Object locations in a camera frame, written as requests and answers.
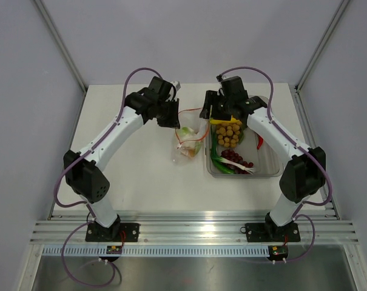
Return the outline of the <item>yellow banana bunch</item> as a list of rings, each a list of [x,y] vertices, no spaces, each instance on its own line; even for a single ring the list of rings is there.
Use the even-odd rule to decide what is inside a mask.
[[[221,116],[213,116],[209,119],[209,124],[219,125],[219,124],[236,124],[240,121],[231,116],[229,119],[221,119]]]

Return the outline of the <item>clear zip top bag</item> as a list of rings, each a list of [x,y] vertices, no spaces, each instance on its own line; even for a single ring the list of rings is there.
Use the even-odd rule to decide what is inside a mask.
[[[172,140],[172,161],[176,165],[193,161],[204,145],[209,134],[209,123],[200,118],[202,108],[178,112],[180,128],[175,129]]]

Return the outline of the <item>white cauliflower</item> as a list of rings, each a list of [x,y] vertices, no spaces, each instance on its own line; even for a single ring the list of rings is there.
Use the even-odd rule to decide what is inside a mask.
[[[175,131],[177,139],[177,150],[180,152],[182,148],[195,148],[197,153],[202,146],[202,140],[198,138],[197,133],[190,127],[181,127]]]

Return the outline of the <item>orange yellow pepper cluster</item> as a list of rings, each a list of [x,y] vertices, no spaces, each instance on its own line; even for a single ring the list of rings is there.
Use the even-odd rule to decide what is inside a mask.
[[[180,149],[180,153],[187,158],[194,158],[197,150],[195,148],[182,148]]]

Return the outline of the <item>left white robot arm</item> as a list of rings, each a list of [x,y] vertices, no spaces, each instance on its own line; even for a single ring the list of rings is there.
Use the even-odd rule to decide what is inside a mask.
[[[86,241],[122,241],[126,231],[136,229],[122,224],[113,209],[107,196],[110,182],[103,171],[131,134],[147,121],[156,119],[160,127],[180,128],[179,89],[178,81],[153,77],[147,87],[123,98],[118,116],[89,145],[64,155],[66,184],[81,197],[94,218],[87,224]]]

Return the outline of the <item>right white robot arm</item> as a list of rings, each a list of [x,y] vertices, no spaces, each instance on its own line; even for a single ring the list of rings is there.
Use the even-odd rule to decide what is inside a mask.
[[[247,223],[249,242],[299,242],[295,220],[309,197],[329,183],[326,154],[299,141],[273,116],[270,102],[249,96],[239,76],[219,77],[220,89],[205,93],[200,118],[230,121],[235,118],[260,135],[284,166],[279,181],[281,196],[264,222]]]

